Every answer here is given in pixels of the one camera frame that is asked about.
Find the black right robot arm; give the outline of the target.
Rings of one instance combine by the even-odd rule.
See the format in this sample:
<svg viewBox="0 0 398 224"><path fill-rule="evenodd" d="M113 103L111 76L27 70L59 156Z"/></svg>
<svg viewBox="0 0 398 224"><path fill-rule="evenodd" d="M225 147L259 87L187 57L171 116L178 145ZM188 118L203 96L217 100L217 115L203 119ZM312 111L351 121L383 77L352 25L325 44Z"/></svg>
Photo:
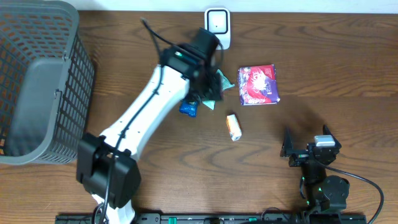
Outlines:
<svg viewBox="0 0 398 224"><path fill-rule="evenodd" d="M281 157L289 159L289 166L300 167L302 171L302 197L307 199L309 209L317 213L334 213L346 209L349 195L349 182L337 175L327 175L326 166L335 161L341 144L327 126L323 134L314 137L314 142L305 149L295 149L292 135L285 130L280 151Z"/></svg>

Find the purple red Carefree pack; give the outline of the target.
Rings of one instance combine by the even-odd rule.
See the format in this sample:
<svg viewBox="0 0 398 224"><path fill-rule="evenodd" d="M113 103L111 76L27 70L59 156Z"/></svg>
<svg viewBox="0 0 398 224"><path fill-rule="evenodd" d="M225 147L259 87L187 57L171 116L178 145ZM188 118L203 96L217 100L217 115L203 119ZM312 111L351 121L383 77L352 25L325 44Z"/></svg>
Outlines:
<svg viewBox="0 0 398 224"><path fill-rule="evenodd" d="M274 105L280 101L274 64L239 68L238 84L243 106Z"/></svg>

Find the mint green snack packet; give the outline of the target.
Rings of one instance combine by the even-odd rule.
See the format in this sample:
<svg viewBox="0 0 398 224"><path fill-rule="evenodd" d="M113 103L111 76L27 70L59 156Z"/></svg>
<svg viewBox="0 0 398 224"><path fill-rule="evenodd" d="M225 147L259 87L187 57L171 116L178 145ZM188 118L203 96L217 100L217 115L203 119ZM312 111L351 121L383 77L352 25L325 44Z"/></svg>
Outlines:
<svg viewBox="0 0 398 224"><path fill-rule="evenodd" d="M217 70L216 72L220 78L221 78L221 92L224 92L227 89L230 89L235 86L235 84L232 84L222 73L220 69ZM207 106L209 109L214 110L215 108L215 100L206 100L202 102L205 106Z"/></svg>

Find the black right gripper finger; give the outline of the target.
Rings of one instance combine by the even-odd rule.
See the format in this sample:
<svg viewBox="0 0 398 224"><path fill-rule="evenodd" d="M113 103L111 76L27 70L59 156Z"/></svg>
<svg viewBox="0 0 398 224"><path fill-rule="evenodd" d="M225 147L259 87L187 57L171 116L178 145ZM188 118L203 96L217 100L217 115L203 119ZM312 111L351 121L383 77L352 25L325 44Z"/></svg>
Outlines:
<svg viewBox="0 0 398 224"><path fill-rule="evenodd" d="M293 151L294 147L292 142L292 136L290 134L289 128L286 128L282 148L280 150L280 157L289 157L293 154Z"/></svg>
<svg viewBox="0 0 398 224"><path fill-rule="evenodd" d="M331 131L329 130L328 126L326 124L323 125L323 135L329 135L332 136Z"/></svg>

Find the orange small carton box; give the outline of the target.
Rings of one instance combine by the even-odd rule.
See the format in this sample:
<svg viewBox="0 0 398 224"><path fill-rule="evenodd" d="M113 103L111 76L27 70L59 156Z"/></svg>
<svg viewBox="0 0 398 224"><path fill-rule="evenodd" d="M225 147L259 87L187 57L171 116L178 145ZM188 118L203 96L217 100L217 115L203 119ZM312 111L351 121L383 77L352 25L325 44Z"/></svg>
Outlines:
<svg viewBox="0 0 398 224"><path fill-rule="evenodd" d="M226 117L226 125L232 141L238 141L242 136L242 130L235 114L230 114Z"/></svg>

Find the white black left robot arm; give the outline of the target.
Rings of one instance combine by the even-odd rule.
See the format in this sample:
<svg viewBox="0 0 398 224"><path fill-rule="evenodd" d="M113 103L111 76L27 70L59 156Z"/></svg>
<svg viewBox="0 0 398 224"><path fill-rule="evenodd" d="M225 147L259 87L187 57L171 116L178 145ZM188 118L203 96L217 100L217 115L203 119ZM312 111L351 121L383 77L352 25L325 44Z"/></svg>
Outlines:
<svg viewBox="0 0 398 224"><path fill-rule="evenodd" d="M137 162L175 105L222 99L214 60L221 46L214 33L200 28L189 43L158 51L159 62L149 82L123 115L99 136L83 135L76 179L98 202L92 223L133 221L131 198L141 183Z"/></svg>

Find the blue Oreo packet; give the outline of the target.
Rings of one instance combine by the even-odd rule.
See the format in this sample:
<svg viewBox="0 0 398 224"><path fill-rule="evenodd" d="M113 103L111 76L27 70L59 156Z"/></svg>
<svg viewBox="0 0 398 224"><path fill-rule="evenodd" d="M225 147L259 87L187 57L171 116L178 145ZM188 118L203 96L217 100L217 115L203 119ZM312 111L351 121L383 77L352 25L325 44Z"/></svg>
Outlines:
<svg viewBox="0 0 398 224"><path fill-rule="evenodd" d="M195 118L197 116L198 103L183 101L180 105L179 112L188 115L189 117Z"/></svg>

